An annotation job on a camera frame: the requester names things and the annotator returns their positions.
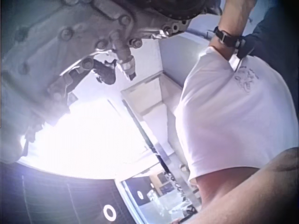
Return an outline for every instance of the short sleeve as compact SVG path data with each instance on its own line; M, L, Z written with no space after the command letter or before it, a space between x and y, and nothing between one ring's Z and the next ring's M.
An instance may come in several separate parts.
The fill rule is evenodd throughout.
M176 110L176 128L190 169L190 181L233 167L260 167L239 138L246 133L240 123L248 94L233 80L234 71L214 48L209 47L188 76Z

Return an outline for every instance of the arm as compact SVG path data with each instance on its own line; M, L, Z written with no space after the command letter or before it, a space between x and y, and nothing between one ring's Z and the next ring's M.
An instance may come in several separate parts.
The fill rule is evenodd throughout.
M218 25L219 30L226 31L233 36L242 35L255 4L256 0L227 0ZM214 47L228 61L235 50L221 44L216 36L212 38L210 46Z
M298 148L282 152L263 169L186 223L297 223L298 211L287 213L294 205L298 206Z
M219 29L231 35L242 35L255 3L256 0L227 0ZM211 40L210 46L214 47L227 60L231 58L234 52L233 48L221 44L216 36ZM257 170L257 168L246 167L229 168L198 177L196 182L202 197L203 208L208 206L211 201L221 198L237 187Z

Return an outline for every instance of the shirt logo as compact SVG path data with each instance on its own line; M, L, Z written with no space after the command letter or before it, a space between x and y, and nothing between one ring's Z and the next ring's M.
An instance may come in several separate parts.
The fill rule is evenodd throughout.
M241 66L234 75L234 80L237 82L238 86L248 93L252 91L258 79L259 77L254 71L247 68L247 66Z

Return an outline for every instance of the metal machinery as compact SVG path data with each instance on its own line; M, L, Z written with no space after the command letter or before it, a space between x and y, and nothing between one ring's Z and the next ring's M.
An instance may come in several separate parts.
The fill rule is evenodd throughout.
M72 91L91 70L100 83L115 82L116 66L133 80L130 48L180 34L195 16L221 13L219 6L218 0L1 1L1 161L26 156L43 124L55 125L69 112L77 100ZM102 53L115 60L93 58Z

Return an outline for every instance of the black watch strap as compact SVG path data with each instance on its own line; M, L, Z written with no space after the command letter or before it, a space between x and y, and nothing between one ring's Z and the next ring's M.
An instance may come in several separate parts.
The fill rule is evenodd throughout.
M220 43L230 48L239 48L242 36L232 36L223 30L219 30L218 27L214 29L214 33L219 38Z

